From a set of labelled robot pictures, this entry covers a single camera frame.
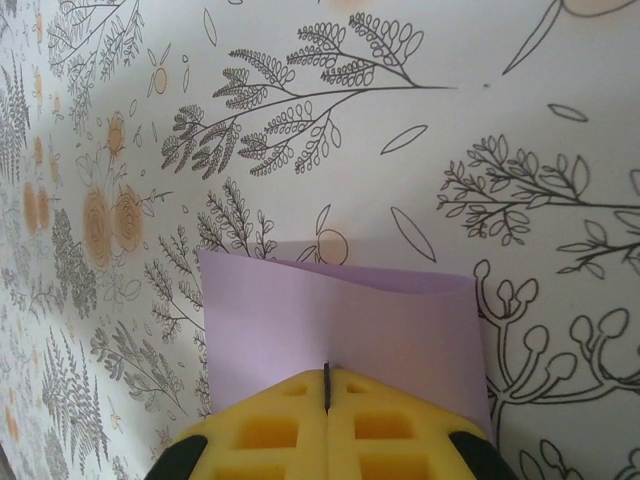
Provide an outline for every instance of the folded paper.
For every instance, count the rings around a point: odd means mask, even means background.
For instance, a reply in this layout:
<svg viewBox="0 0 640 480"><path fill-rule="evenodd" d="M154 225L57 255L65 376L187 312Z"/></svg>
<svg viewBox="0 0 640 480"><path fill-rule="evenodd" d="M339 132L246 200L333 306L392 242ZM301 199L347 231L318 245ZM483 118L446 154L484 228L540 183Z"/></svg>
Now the folded paper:
<svg viewBox="0 0 640 480"><path fill-rule="evenodd" d="M200 252L213 412L325 361L491 427L474 282Z"/></svg>

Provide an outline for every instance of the purple paper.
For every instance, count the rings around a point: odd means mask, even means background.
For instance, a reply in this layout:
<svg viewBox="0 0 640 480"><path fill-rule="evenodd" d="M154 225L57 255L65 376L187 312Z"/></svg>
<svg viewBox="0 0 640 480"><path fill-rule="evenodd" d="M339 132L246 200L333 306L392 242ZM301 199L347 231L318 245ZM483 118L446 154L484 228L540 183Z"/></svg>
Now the purple paper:
<svg viewBox="0 0 640 480"><path fill-rule="evenodd" d="M213 412L325 361L491 437L471 278L200 252Z"/></svg>

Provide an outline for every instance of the sponge hole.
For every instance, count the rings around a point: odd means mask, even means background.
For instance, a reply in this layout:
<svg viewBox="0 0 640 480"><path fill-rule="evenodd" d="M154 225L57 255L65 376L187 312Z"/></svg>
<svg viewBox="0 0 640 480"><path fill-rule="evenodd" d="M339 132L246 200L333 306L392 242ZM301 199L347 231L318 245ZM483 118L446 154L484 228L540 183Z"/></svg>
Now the sponge hole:
<svg viewBox="0 0 640 480"><path fill-rule="evenodd" d="M349 393L368 393L369 390L364 388L362 385L358 385L357 383L349 383L349 384L347 384L347 392L349 392Z"/></svg>
<svg viewBox="0 0 640 480"><path fill-rule="evenodd" d="M425 457L415 455L361 455L362 480L432 480Z"/></svg>
<svg viewBox="0 0 640 480"><path fill-rule="evenodd" d="M249 468L225 468L212 480L284 480L285 469L279 465Z"/></svg>
<svg viewBox="0 0 640 480"><path fill-rule="evenodd" d="M289 397L302 397L307 394L307 390L308 388L306 385L294 385L288 390L285 390L284 394Z"/></svg>
<svg viewBox="0 0 640 480"><path fill-rule="evenodd" d="M298 422L290 417L253 417L240 427L237 449L294 448L298 443Z"/></svg>
<svg viewBox="0 0 640 480"><path fill-rule="evenodd" d="M409 418L400 412L358 413L353 419L356 439L404 439L414 438Z"/></svg>

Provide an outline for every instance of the wallpaper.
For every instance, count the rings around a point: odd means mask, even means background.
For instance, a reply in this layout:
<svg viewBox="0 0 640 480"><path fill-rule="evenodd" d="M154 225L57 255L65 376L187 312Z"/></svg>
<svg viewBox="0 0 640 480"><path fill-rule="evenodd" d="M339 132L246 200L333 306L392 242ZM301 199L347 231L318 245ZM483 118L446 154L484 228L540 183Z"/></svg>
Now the wallpaper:
<svg viewBox="0 0 640 480"><path fill-rule="evenodd" d="M514 470L640 478L639 21L634 0L0 0L18 478L143 478L210 413L198 250L473 276Z"/></svg>

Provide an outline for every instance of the yellow tool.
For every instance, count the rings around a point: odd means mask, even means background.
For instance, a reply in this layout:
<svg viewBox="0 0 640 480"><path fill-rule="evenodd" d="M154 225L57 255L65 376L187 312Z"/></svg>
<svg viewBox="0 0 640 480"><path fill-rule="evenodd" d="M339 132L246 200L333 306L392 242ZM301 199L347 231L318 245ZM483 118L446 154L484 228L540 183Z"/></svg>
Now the yellow tool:
<svg viewBox="0 0 640 480"><path fill-rule="evenodd" d="M165 479L517 477L468 420L327 364L324 370L300 373L183 432L146 477Z"/></svg>

